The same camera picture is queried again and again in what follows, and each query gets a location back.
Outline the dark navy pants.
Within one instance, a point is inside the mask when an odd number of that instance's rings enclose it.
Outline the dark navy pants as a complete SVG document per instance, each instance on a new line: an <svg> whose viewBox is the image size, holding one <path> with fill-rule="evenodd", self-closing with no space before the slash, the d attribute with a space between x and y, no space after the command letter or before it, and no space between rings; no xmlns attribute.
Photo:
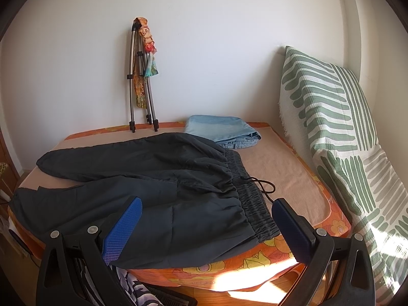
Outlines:
<svg viewBox="0 0 408 306"><path fill-rule="evenodd" d="M279 234L236 151L186 133L50 151L37 161L64 189L17 189L10 208L39 240L100 224L132 196L143 206L115 266L200 267L237 256Z"/></svg>

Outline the folded light blue jeans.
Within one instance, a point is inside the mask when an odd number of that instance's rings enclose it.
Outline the folded light blue jeans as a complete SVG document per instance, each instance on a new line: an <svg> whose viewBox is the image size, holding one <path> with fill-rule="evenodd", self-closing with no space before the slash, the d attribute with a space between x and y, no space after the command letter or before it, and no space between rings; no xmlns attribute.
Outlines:
<svg viewBox="0 0 408 306"><path fill-rule="evenodd" d="M261 140L260 133L247 122L230 116L192 115L186 121L185 132L228 149L248 148Z"/></svg>

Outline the silver folded tripod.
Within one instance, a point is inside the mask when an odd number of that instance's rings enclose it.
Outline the silver folded tripod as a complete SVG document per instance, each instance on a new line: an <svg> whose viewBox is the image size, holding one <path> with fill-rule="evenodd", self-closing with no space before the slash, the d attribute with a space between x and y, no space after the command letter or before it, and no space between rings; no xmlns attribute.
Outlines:
<svg viewBox="0 0 408 306"><path fill-rule="evenodd" d="M150 82L150 78L158 74L156 52L148 20L144 17L135 18L131 27L129 72L126 76L129 82L129 129L132 133L136 132L136 106L146 111L147 123L153 126L154 131L159 130Z"/></svg>

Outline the green striped white cushion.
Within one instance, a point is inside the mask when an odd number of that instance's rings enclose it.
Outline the green striped white cushion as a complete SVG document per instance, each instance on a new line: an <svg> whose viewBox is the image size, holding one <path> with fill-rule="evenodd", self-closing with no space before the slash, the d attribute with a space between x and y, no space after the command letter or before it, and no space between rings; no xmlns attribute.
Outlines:
<svg viewBox="0 0 408 306"><path fill-rule="evenodd" d="M362 234L376 302L388 305L407 278L407 189L379 143L358 79L287 46L279 107L292 147Z"/></svg>

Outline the colourful floral scarf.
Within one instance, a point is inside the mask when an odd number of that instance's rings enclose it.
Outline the colourful floral scarf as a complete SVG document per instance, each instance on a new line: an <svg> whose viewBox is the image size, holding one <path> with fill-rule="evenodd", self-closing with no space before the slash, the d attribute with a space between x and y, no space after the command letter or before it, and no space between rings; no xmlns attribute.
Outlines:
<svg viewBox="0 0 408 306"><path fill-rule="evenodd" d="M158 74L156 67L155 54L157 49L155 47L154 38L148 27L148 20L144 17L136 17L133 20L133 28L136 29L136 42L141 39L142 41L142 54L147 58L147 66L145 69L137 66L136 54L133 53L133 88L136 94L136 106L138 108L147 109L147 90L144 85L144 79L152 77Z"/></svg>

